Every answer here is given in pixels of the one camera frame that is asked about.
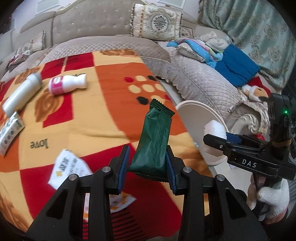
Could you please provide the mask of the white gloved right hand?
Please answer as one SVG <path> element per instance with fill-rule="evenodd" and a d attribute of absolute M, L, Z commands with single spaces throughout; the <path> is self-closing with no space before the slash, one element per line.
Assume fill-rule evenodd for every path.
<path fill-rule="evenodd" d="M 279 189 L 264 186 L 258 191 L 256 190 L 253 176 L 251 176 L 250 181 L 251 184 L 248 187 L 246 201 L 249 208 L 253 210 L 257 201 L 268 204 L 270 208 L 265 216 L 264 222 L 267 225 L 270 225 L 281 221 L 287 212 L 287 207 L 290 201 L 287 180 L 281 180 Z"/>

